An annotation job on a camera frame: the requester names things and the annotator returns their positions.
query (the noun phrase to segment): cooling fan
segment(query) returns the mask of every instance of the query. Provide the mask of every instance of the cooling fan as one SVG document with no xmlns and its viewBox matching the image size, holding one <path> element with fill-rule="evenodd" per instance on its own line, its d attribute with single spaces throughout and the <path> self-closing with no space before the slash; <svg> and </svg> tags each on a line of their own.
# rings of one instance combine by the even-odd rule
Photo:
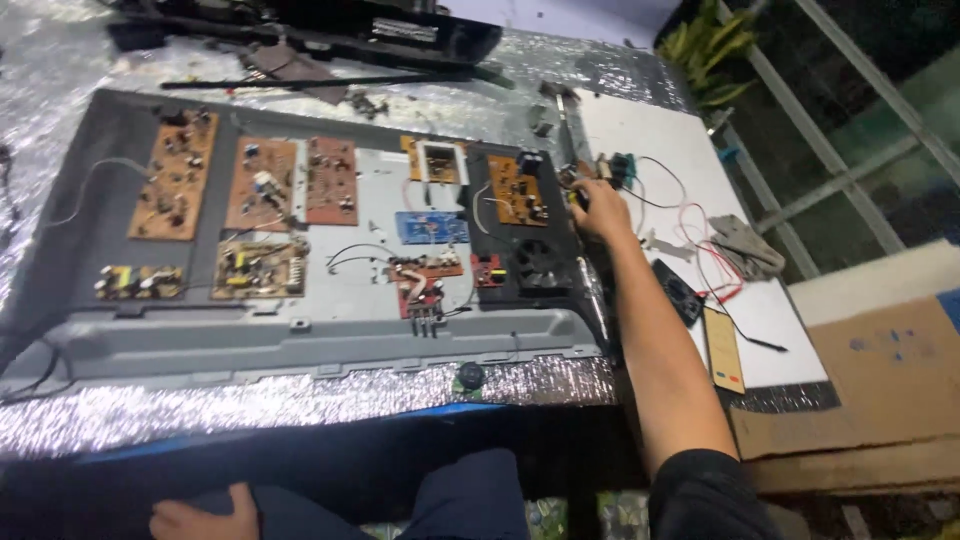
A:
<svg viewBox="0 0 960 540">
<path fill-rule="evenodd" d="M 571 286 L 560 254 L 542 240 L 520 242 L 514 251 L 514 261 L 517 280 L 524 292 L 547 293 Z"/>
</svg>

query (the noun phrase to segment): black sleeve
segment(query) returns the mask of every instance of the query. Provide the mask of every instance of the black sleeve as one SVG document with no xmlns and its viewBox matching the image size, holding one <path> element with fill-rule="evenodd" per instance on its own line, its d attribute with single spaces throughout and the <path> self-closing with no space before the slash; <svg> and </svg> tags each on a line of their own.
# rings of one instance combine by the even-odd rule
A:
<svg viewBox="0 0 960 540">
<path fill-rule="evenodd" d="M 715 450 L 687 450 L 667 459 L 650 488 L 650 536 L 779 539 L 740 462 Z"/>
</svg>

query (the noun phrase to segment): blue circuit board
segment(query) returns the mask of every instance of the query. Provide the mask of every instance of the blue circuit board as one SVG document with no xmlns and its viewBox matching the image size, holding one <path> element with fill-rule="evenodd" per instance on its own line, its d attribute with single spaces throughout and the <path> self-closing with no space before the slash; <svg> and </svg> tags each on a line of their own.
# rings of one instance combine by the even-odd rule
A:
<svg viewBox="0 0 960 540">
<path fill-rule="evenodd" d="M 457 219 L 457 212 L 397 212 L 396 234 L 403 245 L 470 242 L 467 223 Z"/>
</svg>

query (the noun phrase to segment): silver foil mat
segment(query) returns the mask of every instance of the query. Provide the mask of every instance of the silver foil mat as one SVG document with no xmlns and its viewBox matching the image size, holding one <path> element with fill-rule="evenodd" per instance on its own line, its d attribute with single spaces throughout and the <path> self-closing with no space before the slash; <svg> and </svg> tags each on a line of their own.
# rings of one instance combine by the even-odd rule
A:
<svg viewBox="0 0 960 540">
<path fill-rule="evenodd" d="M 247 73 L 235 54 L 208 50 L 193 39 L 171 38 L 167 47 L 119 55 L 104 32 L 112 19 L 95 0 L 0 0 L 0 141 L 14 154 L 11 196 L 23 219 L 10 247 L 0 254 L 0 309 L 7 311 L 12 278 L 31 243 L 41 205 L 62 165 L 92 92 L 113 87 L 230 101 L 254 109 L 366 122 L 348 104 L 330 106 L 284 90 L 181 90 L 161 92 L 161 81 L 197 77 L 241 79 Z M 373 124 L 415 132 L 534 146 L 558 157 L 556 130 L 534 137 L 525 113 L 554 104 L 538 94 L 541 80 L 691 112 L 683 78 L 642 52 L 605 43 L 506 30 L 485 66 L 502 68 L 516 83 L 509 90 L 484 82 L 384 86 L 370 89 L 389 115 Z M 331 65 L 340 77 L 396 73 L 350 61 Z M 571 126 L 580 132 L 575 112 Z M 579 149 L 588 157 L 588 148 Z M 10 214 L 0 200 L 0 229 Z M 97 387 L 77 394 L 0 408 L 0 453 L 33 458 L 97 452 L 174 435 L 271 426 L 346 422 L 458 401 L 450 392 L 452 366 L 416 374 L 357 372 L 339 380 L 276 377 L 246 386 L 147 391 Z M 596 405 L 614 401 L 609 364 L 603 358 L 542 358 L 491 369 L 485 391 L 491 402 Z"/>
<path fill-rule="evenodd" d="M 443 364 L 417 373 L 357 371 L 337 380 L 269 377 L 180 390 L 87 388 L 0 408 L 0 459 L 102 452 L 197 433 L 334 424 L 465 402 L 452 391 L 456 369 Z M 540 356 L 488 366 L 486 374 L 485 403 L 614 403 L 612 370 L 601 357 Z"/>
</svg>

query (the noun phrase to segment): dark pants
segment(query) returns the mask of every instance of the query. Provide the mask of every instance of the dark pants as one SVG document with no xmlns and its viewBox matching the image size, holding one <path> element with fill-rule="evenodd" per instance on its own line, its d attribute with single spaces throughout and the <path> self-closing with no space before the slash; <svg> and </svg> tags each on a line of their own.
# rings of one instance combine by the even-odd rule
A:
<svg viewBox="0 0 960 540">
<path fill-rule="evenodd" d="M 371 540 L 371 536 L 321 506 L 278 487 L 254 487 L 262 516 L 263 540 L 323 538 Z M 226 491 L 190 503 L 207 512 L 233 511 Z M 497 449 L 471 454 L 427 475 L 417 493 L 410 526 L 402 540 L 456 537 L 522 540 L 529 536 L 516 459 Z"/>
</svg>

